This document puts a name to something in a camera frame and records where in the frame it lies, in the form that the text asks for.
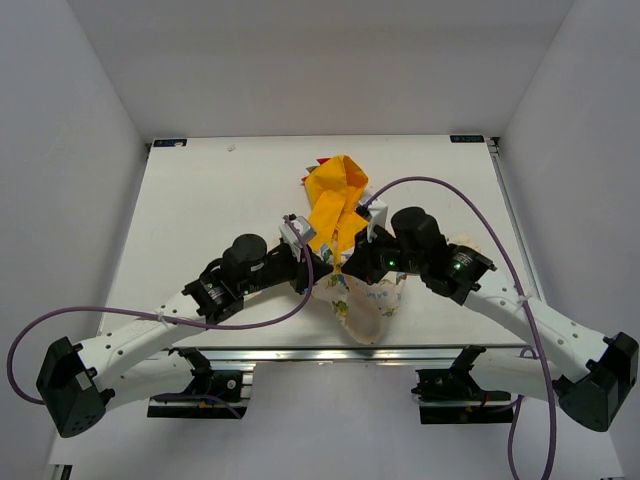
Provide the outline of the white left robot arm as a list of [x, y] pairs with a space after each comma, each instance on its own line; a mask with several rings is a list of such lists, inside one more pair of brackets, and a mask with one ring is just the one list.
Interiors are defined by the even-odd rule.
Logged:
[[36, 387], [58, 434], [77, 436], [108, 411], [156, 395], [202, 398], [214, 372], [196, 348], [180, 348], [179, 341], [240, 312], [249, 294], [280, 284], [304, 293], [332, 270], [285, 239], [268, 248], [262, 237], [243, 234], [150, 318], [77, 344], [53, 342]]

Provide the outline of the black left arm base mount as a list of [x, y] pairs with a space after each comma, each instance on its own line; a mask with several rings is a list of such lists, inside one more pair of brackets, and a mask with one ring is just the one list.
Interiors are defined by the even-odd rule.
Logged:
[[172, 348], [165, 357], [186, 360], [191, 379], [180, 392], [152, 397], [147, 408], [148, 418], [241, 420], [244, 417], [253, 370], [213, 365], [192, 347]]

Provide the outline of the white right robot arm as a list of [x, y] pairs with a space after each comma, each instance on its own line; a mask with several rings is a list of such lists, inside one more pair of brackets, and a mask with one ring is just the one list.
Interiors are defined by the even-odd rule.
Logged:
[[390, 272], [417, 276], [434, 294], [504, 327], [546, 359], [463, 348], [443, 380], [418, 384], [426, 401], [470, 400], [502, 391], [548, 400], [581, 426], [607, 431], [637, 381], [639, 344], [619, 332], [607, 336], [569, 319], [536, 298], [525, 298], [514, 280], [471, 247], [450, 243], [434, 217], [406, 207], [383, 222], [385, 212], [359, 206], [367, 224], [355, 236], [343, 274], [368, 285]]

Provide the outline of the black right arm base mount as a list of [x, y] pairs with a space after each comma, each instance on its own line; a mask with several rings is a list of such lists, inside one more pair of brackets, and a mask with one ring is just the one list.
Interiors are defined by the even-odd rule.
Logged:
[[411, 390], [419, 405], [422, 425], [509, 424], [514, 419], [514, 400], [508, 392], [483, 390], [471, 377], [473, 362], [485, 347], [465, 347], [444, 369], [416, 371]]

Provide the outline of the yellow dinosaur print kids jacket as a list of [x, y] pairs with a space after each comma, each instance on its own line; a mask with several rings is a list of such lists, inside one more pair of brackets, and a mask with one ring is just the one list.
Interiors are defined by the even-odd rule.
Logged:
[[[408, 275], [390, 272], [369, 285], [342, 273], [351, 256], [355, 237], [366, 231], [367, 221], [356, 213], [366, 200], [369, 179], [347, 155], [320, 160], [302, 180], [310, 205], [310, 223], [316, 236], [309, 245], [313, 253], [333, 266], [313, 288], [315, 298], [328, 303], [349, 336], [359, 344], [371, 345], [386, 333], [400, 308]], [[468, 240], [459, 243], [478, 251]]]

